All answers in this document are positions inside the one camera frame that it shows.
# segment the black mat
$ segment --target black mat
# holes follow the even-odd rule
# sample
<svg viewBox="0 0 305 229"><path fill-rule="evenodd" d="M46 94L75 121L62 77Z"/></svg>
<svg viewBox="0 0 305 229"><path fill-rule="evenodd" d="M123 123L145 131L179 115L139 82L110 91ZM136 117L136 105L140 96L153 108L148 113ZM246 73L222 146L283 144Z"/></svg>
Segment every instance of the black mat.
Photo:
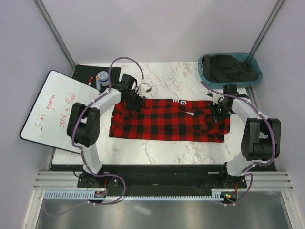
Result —
<svg viewBox="0 0 305 229"><path fill-rule="evenodd" d="M90 77L93 77L93 82L91 83L91 87L96 88L96 75L99 72L105 71L108 72L108 67L95 67L95 66L87 66L78 64L75 67L74 74L72 76L73 79L88 84ZM121 68L120 67L112 67L110 72L110 80L111 83L118 83L120 79ZM104 92L108 86L102 86L100 92Z"/></svg>

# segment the red marker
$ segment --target red marker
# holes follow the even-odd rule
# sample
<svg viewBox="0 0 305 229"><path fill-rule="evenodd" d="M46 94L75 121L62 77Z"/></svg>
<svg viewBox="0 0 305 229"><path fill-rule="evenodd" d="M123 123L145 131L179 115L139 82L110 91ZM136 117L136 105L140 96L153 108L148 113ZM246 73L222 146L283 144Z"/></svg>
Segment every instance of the red marker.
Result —
<svg viewBox="0 0 305 229"><path fill-rule="evenodd" d="M93 81L93 77L90 77L89 84L88 84L89 86L91 85L92 81Z"/></svg>

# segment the blue laundry basket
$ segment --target blue laundry basket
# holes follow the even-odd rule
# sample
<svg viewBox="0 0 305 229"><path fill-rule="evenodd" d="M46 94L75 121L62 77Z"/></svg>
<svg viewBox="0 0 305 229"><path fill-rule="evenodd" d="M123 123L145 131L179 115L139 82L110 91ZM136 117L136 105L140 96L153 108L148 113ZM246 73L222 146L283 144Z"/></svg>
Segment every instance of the blue laundry basket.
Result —
<svg viewBox="0 0 305 229"><path fill-rule="evenodd" d="M217 54L207 54L207 55L203 55L202 57L200 57L199 61L198 61L198 72L200 75L200 78L202 79L202 81L207 84L209 87L213 88L213 89L222 89L223 86L227 85L228 83L215 83L215 82L211 82L209 80L206 79L206 77L204 76L204 72L203 72L203 63L202 60L205 56L215 56L215 55L230 55L234 58L236 58L238 61L240 62L244 62L247 58L250 58L250 62L252 65L252 68L254 69L254 71L256 71L258 73L258 79L255 81L247 81L247 82L229 82L229 83L234 83L237 85L237 87L249 87L253 84L256 84L258 82L261 81L263 74L261 72L261 70L258 67L257 61L256 59L246 53L217 53Z"/></svg>

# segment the black and red flannel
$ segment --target black and red flannel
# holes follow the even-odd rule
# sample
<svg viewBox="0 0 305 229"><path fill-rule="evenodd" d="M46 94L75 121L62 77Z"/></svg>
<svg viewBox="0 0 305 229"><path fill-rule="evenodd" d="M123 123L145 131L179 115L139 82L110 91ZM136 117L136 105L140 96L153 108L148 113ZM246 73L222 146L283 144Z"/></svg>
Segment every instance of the black and red flannel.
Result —
<svg viewBox="0 0 305 229"><path fill-rule="evenodd" d="M230 131L230 119L212 123L209 103L146 99L140 112L126 110L126 103L116 104L111 118L110 137L164 140L223 142Z"/></svg>

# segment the marker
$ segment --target marker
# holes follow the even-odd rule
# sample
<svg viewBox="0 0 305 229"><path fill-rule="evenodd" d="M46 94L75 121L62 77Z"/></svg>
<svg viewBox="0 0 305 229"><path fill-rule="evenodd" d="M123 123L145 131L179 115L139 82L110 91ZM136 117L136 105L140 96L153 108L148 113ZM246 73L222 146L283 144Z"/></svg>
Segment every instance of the marker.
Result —
<svg viewBox="0 0 305 229"><path fill-rule="evenodd" d="M89 86L91 85L92 81L93 81L93 77L90 77L89 84L88 84Z"/></svg>
<svg viewBox="0 0 305 229"><path fill-rule="evenodd" d="M96 76L96 89L99 91L101 90L101 83L98 76Z"/></svg>

